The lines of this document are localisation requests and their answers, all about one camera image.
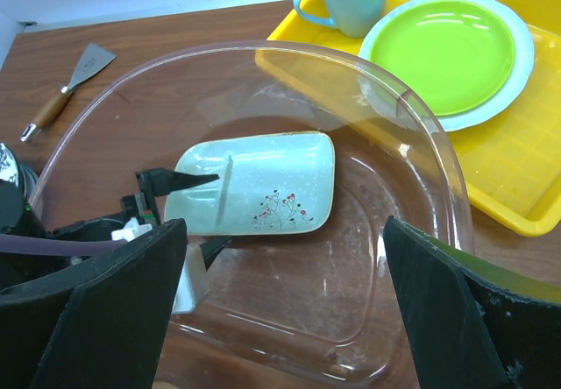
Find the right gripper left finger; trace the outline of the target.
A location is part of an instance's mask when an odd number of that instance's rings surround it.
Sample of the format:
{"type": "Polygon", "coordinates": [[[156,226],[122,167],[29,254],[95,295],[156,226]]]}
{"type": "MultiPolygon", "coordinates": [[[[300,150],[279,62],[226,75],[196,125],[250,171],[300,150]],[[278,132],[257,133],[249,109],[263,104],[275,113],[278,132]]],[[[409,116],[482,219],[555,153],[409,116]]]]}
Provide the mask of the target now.
{"type": "Polygon", "coordinates": [[[1,292],[3,388],[149,388],[187,248],[172,220],[1,292]]]}

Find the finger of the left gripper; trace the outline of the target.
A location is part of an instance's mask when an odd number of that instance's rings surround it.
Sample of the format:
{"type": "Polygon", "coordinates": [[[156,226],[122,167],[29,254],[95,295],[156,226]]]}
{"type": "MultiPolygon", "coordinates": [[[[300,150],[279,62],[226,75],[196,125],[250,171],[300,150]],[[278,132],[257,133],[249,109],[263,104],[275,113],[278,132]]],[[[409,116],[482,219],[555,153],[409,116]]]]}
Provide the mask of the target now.
{"type": "Polygon", "coordinates": [[[219,175],[180,173],[163,167],[136,172],[138,188],[154,197],[198,187],[219,180],[219,175]]]}
{"type": "Polygon", "coordinates": [[[199,244],[206,270],[210,269],[217,256],[231,243],[231,240],[232,236],[220,236],[199,244]]]}

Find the light blue rectangular dish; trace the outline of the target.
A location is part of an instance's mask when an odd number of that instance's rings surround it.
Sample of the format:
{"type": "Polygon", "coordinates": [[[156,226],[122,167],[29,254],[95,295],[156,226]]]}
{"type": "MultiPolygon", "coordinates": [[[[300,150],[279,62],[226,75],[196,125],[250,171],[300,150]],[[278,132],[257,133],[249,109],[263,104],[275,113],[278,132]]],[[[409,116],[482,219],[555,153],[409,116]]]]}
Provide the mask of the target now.
{"type": "Polygon", "coordinates": [[[315,231],[330,216],[335,167],[332,140],[319,131],[202,142],[174,169],[219,180],[168,195],[164,217],[183,219],[199,237],[315,231]]]}

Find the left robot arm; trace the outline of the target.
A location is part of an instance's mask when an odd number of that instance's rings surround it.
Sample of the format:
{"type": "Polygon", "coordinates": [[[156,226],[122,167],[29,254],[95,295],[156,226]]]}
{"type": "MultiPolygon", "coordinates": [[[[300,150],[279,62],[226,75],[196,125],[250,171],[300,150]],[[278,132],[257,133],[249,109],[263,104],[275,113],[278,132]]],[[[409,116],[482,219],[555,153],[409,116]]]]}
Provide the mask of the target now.
{"type": "Polygon", "coordinates": [[[1,288],[23,283],[130,242],[162,224],[156,199],[219,179],[213,174],[154,168],[136,173],[138,192],[120,211],[48,231],[16,186],[1,181],[1,288]]]}

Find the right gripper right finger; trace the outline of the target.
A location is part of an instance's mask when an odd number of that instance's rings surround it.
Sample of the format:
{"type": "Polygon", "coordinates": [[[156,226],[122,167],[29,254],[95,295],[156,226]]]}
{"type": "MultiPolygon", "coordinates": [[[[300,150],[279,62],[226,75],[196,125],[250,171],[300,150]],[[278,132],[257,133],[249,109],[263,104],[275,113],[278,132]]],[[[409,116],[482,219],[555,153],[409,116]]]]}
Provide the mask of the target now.
{"type": "Polygon", "coordinates": [[[386,258],[422,388],[558,388],[560,288],[397,218],[386,258]]]}

